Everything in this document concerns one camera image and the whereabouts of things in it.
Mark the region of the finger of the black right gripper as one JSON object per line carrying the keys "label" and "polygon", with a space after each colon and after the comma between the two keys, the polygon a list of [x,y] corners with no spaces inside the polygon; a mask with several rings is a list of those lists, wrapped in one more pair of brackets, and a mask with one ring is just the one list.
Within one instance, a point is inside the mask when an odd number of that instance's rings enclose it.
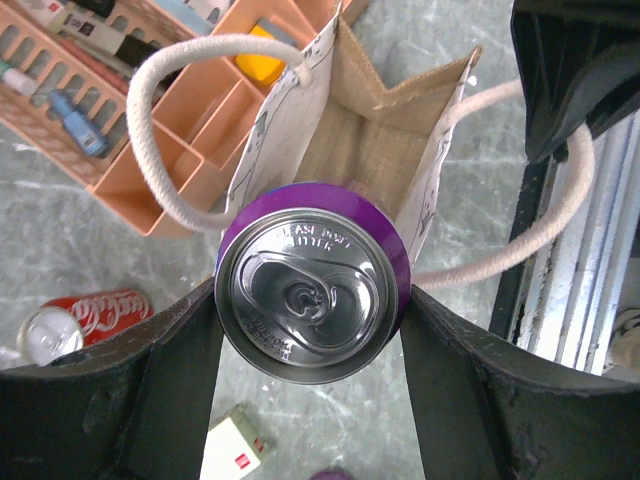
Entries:
{"label": "finger of the black right gripper", "polygon": [[639,108],[636,1],[516,1],[511,34],[539,162],[581,124],[598,137]]}

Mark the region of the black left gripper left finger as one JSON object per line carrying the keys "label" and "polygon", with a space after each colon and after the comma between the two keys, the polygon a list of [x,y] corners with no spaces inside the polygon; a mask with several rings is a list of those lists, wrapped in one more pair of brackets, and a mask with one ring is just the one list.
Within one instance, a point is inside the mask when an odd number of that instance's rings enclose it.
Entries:
{"label": "black left gripper left finger", "polygon": [[105,342],[2,371],[2,478],[199,478],[222,340],[207,280]]}

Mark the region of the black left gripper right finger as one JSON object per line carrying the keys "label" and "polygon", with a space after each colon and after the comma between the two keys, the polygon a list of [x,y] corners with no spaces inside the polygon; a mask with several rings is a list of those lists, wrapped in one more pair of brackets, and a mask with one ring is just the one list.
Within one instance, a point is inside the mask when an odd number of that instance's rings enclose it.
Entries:
{"label": "black left gripper right finger", "polygon": [[639,388],[540,358],[414,289],[401,340],[428,479],[635,479]]}

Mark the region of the purple soda can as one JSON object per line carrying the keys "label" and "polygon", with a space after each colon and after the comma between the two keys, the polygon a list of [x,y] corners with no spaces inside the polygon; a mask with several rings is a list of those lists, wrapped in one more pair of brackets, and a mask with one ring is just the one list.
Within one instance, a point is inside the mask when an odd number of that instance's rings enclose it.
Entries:
{"label": "purple soda can", "polygon": [[370,364],[409,304],[407,251],[386,212],[303,182],[244,207],[223,236],[214,298],[235,350],[284,381],[327,384]]}

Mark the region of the canvas bag with rope handles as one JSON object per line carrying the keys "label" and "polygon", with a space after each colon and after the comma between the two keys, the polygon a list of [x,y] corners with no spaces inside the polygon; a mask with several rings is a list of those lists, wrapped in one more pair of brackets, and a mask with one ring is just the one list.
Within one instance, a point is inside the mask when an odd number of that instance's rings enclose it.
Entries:
{"label": "canvas bag with rope handles", "polygon": [[[415,262],[436,210],[441,166],[454,127],[465,117],[522,94],[511,81],[473,96],[464,85],[475,57],[450,63],[386,88],[348,25],[340,25],[330,72],[329,96],[305,150],[295,183],[318,182],[353,190],[383,209]],[[197,37],[161,49],[134,74],[126,99],[128,131],[147,185],[176,221],[194,232],[219,232],[221,242],[239,212],[226,199],[221,213],[190,207],[176,192],[143,102],[159,82],[193,62],[213,55],[264,54],[286,63],[301,87],[312,83],[307,55],[281,41],[247,34]]]}

